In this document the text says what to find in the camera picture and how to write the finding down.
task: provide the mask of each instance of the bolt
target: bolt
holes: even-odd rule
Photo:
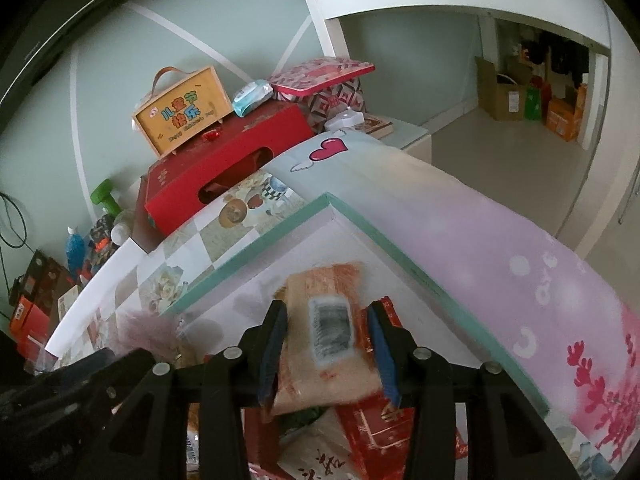
[[[490,374],[497,375],[502,371],[502,366],[495,361],[489,361],[484,364],[484,369]]]
[[[230,346],[229,348],[226,348],[224,352],[222,352],[222,355],[225,357],[225,359],[238,359],[242,355],[242,350],[237,346]]]
[[[158,363],[152,368],[152,372],[158,376],[169,373],[169,370],[171,370],[169,363]]]
[[[431,357],[431,350],[424,346],[418,346],[418,348],[414,350],[414,357],[420,359],[420,361],[425,361]]]

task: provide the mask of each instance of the pink patterned box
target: pink patterned box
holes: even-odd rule
[[[278,101],[297,103],[314,133],[339,112],[351,107],[365,112],[359,76],[373,72],[373,63],[346,57],[319,57],[305,61],[270,79]]]

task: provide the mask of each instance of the box handle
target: box handle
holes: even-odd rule
[[[151,92],[149,93],[149,99],[152,99],[154,96],[154,93],[156,92],[156,85],[158,84],[158,81],[160,81],[160,78],[166,74],[167,72],[180,72],[181,74],[184,75],[189,75],[192,74],[193,72],[185,72],[184,70],[180,70],[179,68],[176,68],[175,66],[165,66],[164,68],[161,68],[160,70],[158,70],[158,73],[156,74],[156,77],[154,78],[154,82],[151,85]]]

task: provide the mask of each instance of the rice bag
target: rice bag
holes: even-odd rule
[[[272,415],[368,397],[382,384],[365,350],[360,269],[335,264],[289,276],[289,329],[280,353]]]

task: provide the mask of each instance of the box lid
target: box lid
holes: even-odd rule
[[[234,115],[215,128],[220,132],[220,136],[215,140],[208,140],[206,134],[197,135],[188,140],[177,150],[175,155],[162,158],[149,168],[146,200],[148,201],[156,196],[161,189],[178,180],[185,172],[192,170],[195,165],[203,161],[211,152],[226,148],[245,131],[289,107],[296,107],[296,105],[280,101],[268,101],[247,115],[247,117],[240,118]]]
[[[482,84],[496,83],[496,69],[495,65],[491,61],[487,61],[481,57],[476,56],[476,68],[478,69],[478,81]]]
[[[531,67],[522,64],[517,56],[507,58],[507,75],[512,77],[519,85],[528,85],[533,77]]]
[[[572,116],[575,112],[575,108],[573,106],[564,99],[560,99],[558,97],[553,97],[551,101],[549,101],[549,110],[568,116]]]
[[[347,57],[319,57],[279,72],[269,82],[278,92],[306,97],[375,69],[375,65],[367,61]]]

